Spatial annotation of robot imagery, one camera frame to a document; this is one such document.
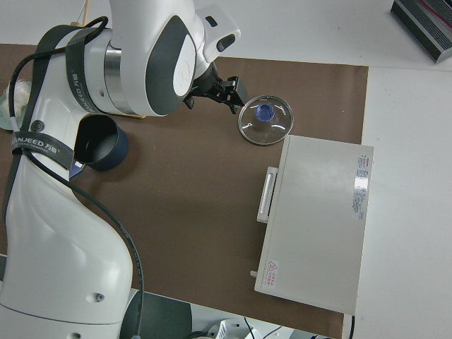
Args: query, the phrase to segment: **blue knob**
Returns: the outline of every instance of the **blue knob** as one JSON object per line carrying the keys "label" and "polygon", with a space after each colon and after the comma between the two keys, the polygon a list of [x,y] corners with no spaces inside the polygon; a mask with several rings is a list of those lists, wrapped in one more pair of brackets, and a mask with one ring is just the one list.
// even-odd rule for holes
{"label": "blue knob", "polygon": [[275,116],[275,111],[272,105],[262,104],[256,108],[255,115],[259,121],[268,122]]}

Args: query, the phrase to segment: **electronic device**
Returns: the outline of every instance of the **electronic device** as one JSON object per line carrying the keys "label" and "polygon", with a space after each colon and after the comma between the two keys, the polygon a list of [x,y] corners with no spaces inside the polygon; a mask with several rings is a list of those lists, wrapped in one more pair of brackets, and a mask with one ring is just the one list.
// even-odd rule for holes
{"label": "electronic device", "polygon": [[374,149],[286,136],[258,221],[267,222],[255,290],[355,314]]}
{"label": "electronic device", "polygon": [[395,0],[391,13],[435,62],[452,55],[452,1]]}

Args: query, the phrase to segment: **warning label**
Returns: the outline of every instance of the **warning label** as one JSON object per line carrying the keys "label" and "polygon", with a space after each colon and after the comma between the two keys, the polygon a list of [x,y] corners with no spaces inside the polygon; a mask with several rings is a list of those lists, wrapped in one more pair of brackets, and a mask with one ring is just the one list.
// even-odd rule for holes
{"label": "warning label", "polygon": [[363,220],[367,208],[367,190],[369,189],[369,157],[361,155],[357,160],[355,191],[353,193],[352,212],[354,218]]}
{"label": "warning label", "polygon": [[263,285],[265,287],[274,288],[276,278],[278,277],[279,261],[267,260],[266,274],[264,276]]}

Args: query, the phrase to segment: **wooden stick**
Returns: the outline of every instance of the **wooden stick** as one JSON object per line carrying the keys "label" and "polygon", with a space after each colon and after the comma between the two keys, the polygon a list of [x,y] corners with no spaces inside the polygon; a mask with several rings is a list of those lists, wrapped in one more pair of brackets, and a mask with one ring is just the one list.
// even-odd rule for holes
{"label": "wooden stick", "polygon": [[85,0],[85,8],[83,9],[83,26],[88,23],[88,12],[90,10],[90,0]]}

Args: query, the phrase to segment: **white table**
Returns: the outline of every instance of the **white table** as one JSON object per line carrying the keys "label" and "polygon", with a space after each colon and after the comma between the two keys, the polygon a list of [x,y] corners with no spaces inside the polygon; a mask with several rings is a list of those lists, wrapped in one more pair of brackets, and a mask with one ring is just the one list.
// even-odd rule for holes
{"label": "white table", "polygon": [[[375,156],[355,338],[452,338],[452,59],[433,63],[391,0],[217,2],[242,29],[231,57],[370,66],[362,143]],[[81,1],[41,7],[5,1],[0,43],[36,44]],[[106,8],[94,1],[90,17]]]}

